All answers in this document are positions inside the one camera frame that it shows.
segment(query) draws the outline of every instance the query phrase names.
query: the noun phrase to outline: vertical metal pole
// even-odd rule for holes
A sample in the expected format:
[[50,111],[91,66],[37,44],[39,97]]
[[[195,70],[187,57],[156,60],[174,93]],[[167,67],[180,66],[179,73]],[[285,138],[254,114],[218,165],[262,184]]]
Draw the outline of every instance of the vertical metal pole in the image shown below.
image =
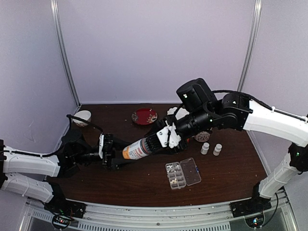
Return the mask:
[[244,62],[240,82],[237,88],[238,91],[242,91],[244,87],[244,83],[247,77],[249,65],[250,65],[251,58],[252,58],[252,52],[255,47],[255,42],[256,42],[257,33],[259,29],[259,24],[260,24],[260,18],[261,18],[261,0],[256,0],[254,16],[253,16],[252,23],[251,23],[251,31],[250,31],[250,37],[249,37],[249,42],[248,42],[248,47],[247,47],[247,53],[245,57],[245,62]]
[[66,50],[65,50],[65,46],[64,46],[64,39],[63,39],[63,35],[62,35],[61,24],[60,24],[60,16],[59,16],[59,10],[58,10],[58,0],[51,0],[50,2],[51,2],[52,17],[53,17],[54,24],[55,24],[56,31],[57,31],[57,37],[58,37],[58,42],[59,42],[59,46],[60,46],[61,59],[62,59],[63,67],[64,67],[64,70],[65,70],[65,74],[66,74],[66,77],[67,77],[67,80],[68,80],[70,90],[71,90],[73,97],[74,97],[76,107],[79,107],[80,102],[79,102],[79,98],[78,98],[76,88],[75,88],[75,85],[74,85],[74,82],[73,82],[73,78],[72,78],[71,70],[69,68],[67,54],[66,54]]

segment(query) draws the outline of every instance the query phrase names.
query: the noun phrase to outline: red plate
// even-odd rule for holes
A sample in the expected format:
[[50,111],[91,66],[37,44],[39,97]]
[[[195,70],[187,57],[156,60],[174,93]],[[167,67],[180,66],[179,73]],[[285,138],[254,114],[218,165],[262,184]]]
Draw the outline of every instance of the red plate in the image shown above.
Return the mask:
[[148,125],[157,120],[157,113],[151,108],[140,108],[131,115],[131,119],[139,125]]

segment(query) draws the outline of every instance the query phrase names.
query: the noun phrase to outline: bottle label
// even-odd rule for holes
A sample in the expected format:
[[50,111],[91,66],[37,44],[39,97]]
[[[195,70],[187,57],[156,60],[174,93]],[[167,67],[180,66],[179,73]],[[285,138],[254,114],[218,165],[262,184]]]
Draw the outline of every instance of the bottle label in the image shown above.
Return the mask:
[[134,142],[130,146],[124,148],[122,151],[123,157],[125,159],[138,160],[148,156],[148,154],[141,148],[142,140]]

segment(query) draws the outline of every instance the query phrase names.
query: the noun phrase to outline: white bottle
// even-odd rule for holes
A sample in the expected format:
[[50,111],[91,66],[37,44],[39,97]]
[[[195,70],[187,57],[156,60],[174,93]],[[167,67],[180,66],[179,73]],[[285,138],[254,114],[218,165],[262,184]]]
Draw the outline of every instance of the white bottle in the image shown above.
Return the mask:
[[205,155],[207,154],[208,149],[210,148],[210,144],[209,143],[204,143],[201,149],[201,154]]
[[220,143],[216,144],[214,151],[213,151],[213,154],[216,155],[216,156],[219,155],[221,149],[222,149],[222,145]]

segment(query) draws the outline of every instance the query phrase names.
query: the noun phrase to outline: dark brown tabletop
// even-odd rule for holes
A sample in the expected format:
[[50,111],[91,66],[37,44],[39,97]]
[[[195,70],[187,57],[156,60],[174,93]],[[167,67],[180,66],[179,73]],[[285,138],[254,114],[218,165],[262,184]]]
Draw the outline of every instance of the dark brown tabletop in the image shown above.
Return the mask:
[[[172,104],[108,104],[83,105],[92,113],[92,122],[105,133],[134,142],[142,138],[151,125],[139,126],[131,114],[139,108],[151,107],[159,118]],[[99,131],[82,128],[85,139],[95,145]],[[125,206],[204,205],[243,199],[251,196],[253,186],[266,173],[245,131],[213,130],[207,155],[201,155],[202,143],[190,139],[188,150],[175,155],[152,155],[127,165],[118,171],[106,170],[95,163],[80,166],[81,171],[69,179],[49,178],[61,185],[69,199],[92,203]],[[212,154],[217,143],[222,144],[219,156]],[[172,190],[165,164],[193,157],[202,181],[180,190]]]

